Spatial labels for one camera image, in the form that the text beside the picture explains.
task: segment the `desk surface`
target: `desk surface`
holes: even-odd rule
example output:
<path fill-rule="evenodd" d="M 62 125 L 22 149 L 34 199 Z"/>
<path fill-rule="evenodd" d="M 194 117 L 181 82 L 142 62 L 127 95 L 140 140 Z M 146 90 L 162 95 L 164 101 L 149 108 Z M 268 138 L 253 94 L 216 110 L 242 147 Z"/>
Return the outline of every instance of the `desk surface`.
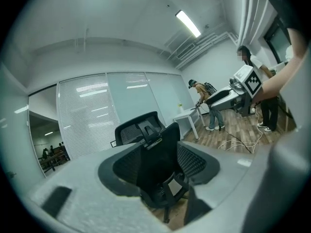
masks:
<path fill-rule="evenodd" d="M 181 118 L 185 118 L 187 116 L 191 116 L 193 113 L 195 113 L 197 111 L 198 108 L 191 110 L 191 109 L 187 109 L 185 111 L 183 111 L 182 113 L 179 113 L 178 115 L 176 115 L 174 117 L 174 119 L 181 119 Z"/>

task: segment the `person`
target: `person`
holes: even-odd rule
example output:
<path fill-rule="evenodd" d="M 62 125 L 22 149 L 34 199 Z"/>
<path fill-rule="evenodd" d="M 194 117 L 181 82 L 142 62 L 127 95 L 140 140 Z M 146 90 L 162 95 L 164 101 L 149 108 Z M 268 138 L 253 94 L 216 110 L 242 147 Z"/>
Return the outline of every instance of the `person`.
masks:
<path fill-rule="evenodd" d="M 262 88 L 252 100 L 253 103 L 277 96 L 280 90 L 290 81 L 306 61 L 308 53 L 307 46 L 310 38 L 310 30 L 308 29 L 308 17 L 302 14 L 303 10 L 295 10 L 289 0 L 268 1 L 277 11 L 284 27 L 288 31 L 293 48 L 293 57 L 279 73 L 263 82 Z"/>
<path fill-rule="evenodd" d="M 51 145 L 50 146 L 50 156 L 53 156 L 54 155 L 54 149 L 53 149 L 53 146 Z"/>
<path fill-rule="evenodd" d="M 197 105 L 201 105 L 203 102 L 206 103 L 207 99 L 209 98 L 209 94 L 207 93 L 205 86 L 195 80 L 189 80 L 189 86 L 196 89 L 197 93 L 200 95 L 200 100 L 198 101 Z M 209 109 L 209 126 L 206 127 L 206 130 L 213 131 L 223 129 L 225 127 L 224 120 L 222 114 L 213 109 Z M 215 119 L 218 119 L 218 126 L 215 127 Z"/>
<path fill-rule="evenodd" d="M 238 56 L 242 57 L 245 64 L 255 67 L 259 70 L 260 79 L 262 82 L 267 81 L 273 77 L 268 67 L 266 67 L 256 56 L 252 55 L 246 46 L 238 48 Z M 264 128 L 266 132 L 276 130 L 278 117 L 278 100 L 277 97 L 262 100 L 260 103 L 263 121 L 258 123 L 259 128 Z"/>

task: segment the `white cable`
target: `white cable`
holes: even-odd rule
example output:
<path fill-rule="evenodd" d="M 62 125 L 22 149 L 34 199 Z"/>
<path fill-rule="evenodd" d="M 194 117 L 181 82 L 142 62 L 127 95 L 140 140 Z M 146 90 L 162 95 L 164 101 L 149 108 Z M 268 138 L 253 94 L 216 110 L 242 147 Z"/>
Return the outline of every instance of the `white cable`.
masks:
<path fill-rule="evenodd" d="M 231 149 L 231 148 L 233 148 L 233 147 L 236 147 L 236 146 L 243 146 L 243 147 L 246 146 L 247 148 L 252 148 L 252 147 L 254 147 L 254 149 L 253 149 L 253 151 L 252 151 L 252 153 L 254 153 L 256 144 L 258 143 L 258 141 L 261 139 L 261 137 L 262 137 L 262 135 L 263 135 L 263 132 L 261 132 L 261 131 L 259 130 L 259 128 L 258 128 L 259 114 L 257 113 L 257 109 L 255 109 L 255 112 L 256 112 L 256 114 L 258 115 L 258 118 L 257 118 L 257 130 L 261 133 L 261 135 L 260 135 L 260 137 L 258 138 L 257 142 L 254 143 L 254 142 L 240 142 L 240 141 L 236 141 L 236 140 L 229 140 L 229 141 L 226 141 L 226 142 L 222 143 L 222 144 L 218 147 L 218 149 L 219 149 L 222 145 L 226 144 L 227 142 L 239 142 L 239 143 L 243 143 L 243 144 L 245 144 L 245 145 L 242 145 L 242 144 L 233 145 L 232 147 L 228 148 L 226 151 L 228 151 L 229 149 Z"/>

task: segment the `chair backrest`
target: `chair backrest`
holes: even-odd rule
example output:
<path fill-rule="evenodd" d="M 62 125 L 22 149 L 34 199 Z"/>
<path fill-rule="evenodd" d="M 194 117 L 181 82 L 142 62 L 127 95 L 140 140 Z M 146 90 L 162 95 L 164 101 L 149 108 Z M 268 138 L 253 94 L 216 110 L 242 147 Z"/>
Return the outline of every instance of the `chair backrest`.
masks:
<path fill-rule="evenodd" d="M 160 140 L 152 148 L 142 146 L 137 186 L 149 193 L 158 184 L 181 171 L 177 162 L 177 142 L 180 140 L 179 126 L 175 122 L 163 129 Z"/>
<path fill-rule="evenodd" d="M 116 145 L 120 146 L 136 142 L 144 143 L 145 137 L 138 126 L 144 121 L 149 122 L 158 133 L 165 129 L 157 116 L 157 112 L 149 112 L 119 125 L 115 129 Z"/>

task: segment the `table leg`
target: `table leg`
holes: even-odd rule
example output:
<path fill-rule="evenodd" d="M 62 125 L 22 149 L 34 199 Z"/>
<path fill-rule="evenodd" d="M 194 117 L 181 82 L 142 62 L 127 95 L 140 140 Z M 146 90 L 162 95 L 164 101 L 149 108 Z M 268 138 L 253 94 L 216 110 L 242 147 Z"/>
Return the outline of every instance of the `table leg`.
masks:
<path fill-rule="evenodd" d="M 181 131 L 180 131 L 180 128 L 179 128 L 179 132 L 180 132 L 180 139 L 184 139 L 184 137 L 183 137 L 183 135 L 182 135 L 182 133 L 181 133 Z"/>
<path fill-rule="evenodd" d="M 53 164 L 53 162 L 52 162 L 52 161 L 50 161 L 50 165 L 51 165 L 51 167 L 52 167 L 53 171 L 55 172 L 54 164 Z"/>
<path fill-rule="evenodd" d="M 189 122 L 191 124 L 192 129 L 193 129 L 195 139 L 199 139 L 199 136 L 198 136 L 198 133 L 196 132 L 192 118 L 190 116 L 188 116 L 188 119 L 189 119 Z"/>
<path fill-rule="evenodd" d="M 202 114 L 201 114 L 200 108 L 197 108 L 197 112 L 198 112 L 199 117 L 201 118 L 201 121 L 202 121 L 202 123 L 203 123 L 203 126 L 205 127 L 206 125 L 205 125 L 203 116 L 202 116 Z"/>

